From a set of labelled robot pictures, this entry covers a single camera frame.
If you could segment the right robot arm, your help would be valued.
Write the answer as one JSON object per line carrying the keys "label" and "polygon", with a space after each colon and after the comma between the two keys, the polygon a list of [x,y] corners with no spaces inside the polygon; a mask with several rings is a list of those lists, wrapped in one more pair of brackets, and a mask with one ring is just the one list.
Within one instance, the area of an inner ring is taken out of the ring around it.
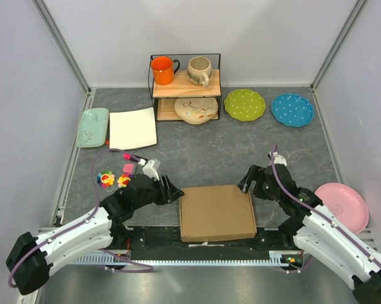
{"label": "right robot arm", "polygon": [[345,227],[313,191],[299,187],[285,165],[252,165],[238,183],[263,200],[276,201],[288,215],[278,242],[309,253],[336,273],[358,303],[381,303],[381,253]]}

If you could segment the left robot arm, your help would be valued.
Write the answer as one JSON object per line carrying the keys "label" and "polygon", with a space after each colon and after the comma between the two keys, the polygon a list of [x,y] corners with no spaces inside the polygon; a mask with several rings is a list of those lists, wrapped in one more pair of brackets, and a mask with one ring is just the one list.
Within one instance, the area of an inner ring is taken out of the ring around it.
{"label": "left robot arm", "polygon": [[155,179],[137,174],[125,187],[69,224],[36,236],[30,232],[21,234],[6,259],[9,287],[28,295],[77,258],[109,246],[122,248],[127,242],[123,223],[136,210],[151,203],[167,205],[183,196],[184,192],[167,175]]}

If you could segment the brown cardboard box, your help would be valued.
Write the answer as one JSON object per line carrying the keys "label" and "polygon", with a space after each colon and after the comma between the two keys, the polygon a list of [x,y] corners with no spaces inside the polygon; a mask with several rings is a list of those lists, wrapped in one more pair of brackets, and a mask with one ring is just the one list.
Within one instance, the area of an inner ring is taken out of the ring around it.
{"label": "brown cardboard box", "polygon": [[252,239],[257,233],[253,200],[235,185],[187,187],[180,198],[183,242]]}

